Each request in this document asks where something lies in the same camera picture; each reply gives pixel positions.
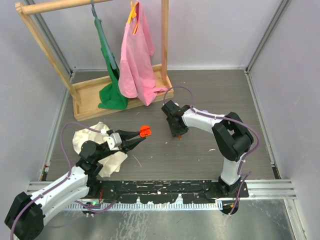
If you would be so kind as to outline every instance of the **pink t-shirt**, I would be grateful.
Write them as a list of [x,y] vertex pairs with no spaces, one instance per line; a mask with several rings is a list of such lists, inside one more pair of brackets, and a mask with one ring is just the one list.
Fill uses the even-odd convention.
[[[143,6],[136,6],[136,17],[126,23],[121,46],[119,89],[127,98],[139,98],[144,105],[150,105],[157,93],[167,90],[156,87],[156,76],[150,56],[155,52],[149,25]],[[136,33],[133,34],[138,21]]]

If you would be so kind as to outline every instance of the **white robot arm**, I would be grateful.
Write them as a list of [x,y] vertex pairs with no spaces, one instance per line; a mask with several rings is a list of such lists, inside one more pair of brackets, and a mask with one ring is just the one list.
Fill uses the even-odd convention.
[[188,132],[189,127],[198,128],[214,135],[220,152],[224,156],[223,170],[219,177],[220,190],[228,196],[239,187],[242,157],[254,142],[251,133],[244,126],[228,121],[241,121],[239,116],[230,112],[228,115],[212,114],[199,111],[185,105],[180,108],[173,101],[168,101],[161,108],[167,116],[167,122],[174,137]]
[[31,195],[21,192],[15,197],[4,221],[10,229],[21,210],[34,201],[15,225],[14,234],[20,240],[34,240],[44,226],[68,205],[86,196],[95,197],[101,189],[97,175],[103,167],[98,161],[118,151],[127,153],[146,139],[145,137],[131,139],[141,136],[140,131],[110,130],[106,133],[109,136],[102,144],[90,140],[83,143],[79,154],[80,160],[71,169],[71,173],[66,173]]

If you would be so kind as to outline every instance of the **black mounting plate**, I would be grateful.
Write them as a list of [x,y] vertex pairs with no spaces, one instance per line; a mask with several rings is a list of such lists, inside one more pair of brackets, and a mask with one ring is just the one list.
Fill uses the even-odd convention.
[[[123,204],[134,204],[138,197],[142,204],[174,203],[179,194],[184,204],[215,203],[216,199],[236,197],[237,192],[229,196],[223,195],[218,185],[217,180],[103,180],[101,190],[105,203],[117,200]],[[249,197],[246,183],[242,185],[240,197]]]

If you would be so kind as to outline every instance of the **white wall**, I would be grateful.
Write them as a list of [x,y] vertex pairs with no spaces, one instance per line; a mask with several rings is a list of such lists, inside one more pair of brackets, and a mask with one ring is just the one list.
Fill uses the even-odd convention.
[[[161,62],[161,0],[141,0]],[[169,68],[246,67],[280,0],[169,0]],[[108,43],[120,60],[130,0],[96,4]],[[91,6],[43,13],[71,67],[105,69]]]
[[38,180],[64,85],[15,9],[0,1],[0,233],[17,194]]
[[320,236],[320,1],[293,0],[251,72],[283,177]]

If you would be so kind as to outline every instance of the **white crumpled cloth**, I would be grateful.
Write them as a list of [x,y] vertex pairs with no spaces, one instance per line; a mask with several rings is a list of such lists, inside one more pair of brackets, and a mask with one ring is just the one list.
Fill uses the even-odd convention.
[[[108,126],[101,121],[98,122],[98,124],[91,126],[90,128],[96,129],[96,130],[101,130],[101,129],[105,129],[107,131],[110,130]],[[77,154],[79,154],[81,151],[81,146],[85,141],[91,140],[96,142],[97,144],[102,144],[107,141],[107,137],[108,137],[107,134],[102,135],[101,133],[90,131],[86,128],[76,131],[72,139],[73,149]],[[100,164],[103,165],[103,168],[99,172],[100,177],[110,178],[113,172],[118,173],[120,171],[121,164],[127,157],[128,157],[127,154],[121,151],[118,151],[98,161]]]

